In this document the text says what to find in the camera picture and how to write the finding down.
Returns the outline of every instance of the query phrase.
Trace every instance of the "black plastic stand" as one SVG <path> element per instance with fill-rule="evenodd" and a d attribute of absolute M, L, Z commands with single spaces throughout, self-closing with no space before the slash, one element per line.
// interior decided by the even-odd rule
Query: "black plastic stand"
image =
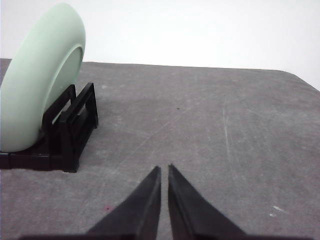
<path fill-rule="evenodd" d="M 70 106 L 63 111 L 69 101 Z M 93 129 L 97 127 L 94 84 L 87 83 L 77 97 L 75 85 L 70 85 L 44 113 L 44 137 L 26 150 L 0 152 L 0 169 L 63 170 L 75 173 L 79 167 L 79 157 Z"/>

